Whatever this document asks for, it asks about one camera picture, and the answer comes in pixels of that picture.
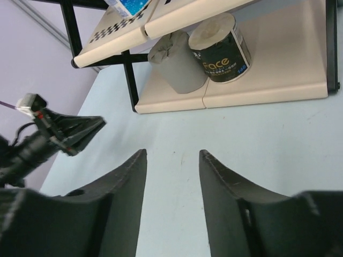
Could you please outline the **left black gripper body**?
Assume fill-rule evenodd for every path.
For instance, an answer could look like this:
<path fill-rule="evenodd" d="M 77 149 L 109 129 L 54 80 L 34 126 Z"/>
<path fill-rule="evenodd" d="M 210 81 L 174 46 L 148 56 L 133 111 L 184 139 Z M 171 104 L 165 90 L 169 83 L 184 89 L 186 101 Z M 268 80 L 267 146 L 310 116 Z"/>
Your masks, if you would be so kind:
<path fill-rule="evenodd" d="M 37 131 L 21 143 L 15 139 L 5 154 L 6 177 L 25 177 L 51 157 L 48 156 L 48 143 L 54 137 L 54 132 L 48 112 L 36 112 L 32 121 Z"/>

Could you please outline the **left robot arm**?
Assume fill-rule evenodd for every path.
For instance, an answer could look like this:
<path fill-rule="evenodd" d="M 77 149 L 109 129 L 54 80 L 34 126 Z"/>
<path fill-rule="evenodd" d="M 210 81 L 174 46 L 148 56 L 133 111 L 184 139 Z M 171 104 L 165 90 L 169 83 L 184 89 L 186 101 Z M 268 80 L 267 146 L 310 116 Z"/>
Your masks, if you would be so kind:
<path fill-rule="evenodd" d="M 76 156 L 106 121 L 101 116 L 69 116 L 42 108 L 34 113 L 33 124 L 38 130 L 1 156 L 1 187 L 25 187 L 24 178 L 58 151 Z"/>

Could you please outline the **grey paper roll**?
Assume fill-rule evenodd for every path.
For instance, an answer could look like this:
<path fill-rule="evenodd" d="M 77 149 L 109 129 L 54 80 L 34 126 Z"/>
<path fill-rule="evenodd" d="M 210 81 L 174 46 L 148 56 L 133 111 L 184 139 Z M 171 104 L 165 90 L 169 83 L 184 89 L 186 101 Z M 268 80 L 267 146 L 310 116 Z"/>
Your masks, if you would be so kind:
<path fill-rule="evenodd" d="M 148 61 L 178 94 L 201 88 L 208 76 L 188 45 L 187 32 L 177 30 L 162 36 L 148 53 Z"/>

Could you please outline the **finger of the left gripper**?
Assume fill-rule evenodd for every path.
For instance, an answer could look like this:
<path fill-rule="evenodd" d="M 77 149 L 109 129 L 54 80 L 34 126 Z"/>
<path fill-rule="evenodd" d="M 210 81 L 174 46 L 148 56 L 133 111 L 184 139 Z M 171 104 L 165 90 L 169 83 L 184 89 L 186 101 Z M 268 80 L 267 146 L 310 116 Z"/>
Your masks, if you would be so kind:
<path fill-rule="evenodd" d="M 54 137 L 48 143 L 48 156 L 62 151 L 69 156 L 82 152 L 106 125 L 101 116 L 70 116 L 48 110 Z"/>

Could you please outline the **white roll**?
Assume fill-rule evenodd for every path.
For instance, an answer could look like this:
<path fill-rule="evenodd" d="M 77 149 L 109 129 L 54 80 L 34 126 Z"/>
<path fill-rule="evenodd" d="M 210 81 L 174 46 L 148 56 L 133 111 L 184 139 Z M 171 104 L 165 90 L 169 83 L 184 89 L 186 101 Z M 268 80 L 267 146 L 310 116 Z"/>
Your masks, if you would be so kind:
<path fill-rule="evenodd" d="M 202 21 L 191 33 L 189 48 L 208 77 L 227 83 L 251 66 L 251 55 L 235 17 L 227 12 Z"/>

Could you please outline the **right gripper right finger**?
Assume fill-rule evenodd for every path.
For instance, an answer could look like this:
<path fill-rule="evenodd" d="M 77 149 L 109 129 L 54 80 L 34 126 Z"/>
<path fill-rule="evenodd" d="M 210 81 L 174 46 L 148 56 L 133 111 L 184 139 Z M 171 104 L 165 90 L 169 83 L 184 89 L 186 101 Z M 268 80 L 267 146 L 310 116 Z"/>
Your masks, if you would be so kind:
<path fill-rule="evenodd" d="M 342 256 L 342 192 L 285 196 L 199 153 L 212 256 Z"/>

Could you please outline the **blue-wrapped roll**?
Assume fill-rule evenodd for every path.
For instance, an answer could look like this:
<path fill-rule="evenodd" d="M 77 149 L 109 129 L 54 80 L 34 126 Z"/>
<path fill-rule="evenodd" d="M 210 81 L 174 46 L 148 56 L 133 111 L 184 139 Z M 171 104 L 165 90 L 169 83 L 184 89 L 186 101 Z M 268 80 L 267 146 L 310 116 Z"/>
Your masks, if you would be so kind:
<path fill-rule="evenodd" d="M 151 0 L 105 0 L 123 19 L 136 17 L 149 5 Z"/>

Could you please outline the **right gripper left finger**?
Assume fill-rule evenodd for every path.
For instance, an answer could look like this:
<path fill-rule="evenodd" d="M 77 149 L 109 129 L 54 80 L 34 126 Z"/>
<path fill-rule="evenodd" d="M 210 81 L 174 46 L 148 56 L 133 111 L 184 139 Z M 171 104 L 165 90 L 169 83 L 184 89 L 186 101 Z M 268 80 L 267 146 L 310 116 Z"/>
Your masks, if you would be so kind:
<path fill-rule="evenodd" d="M 135 256 L 147 174 L 138 150 L 64 196 L 1 190 L 1 256 Z"/>

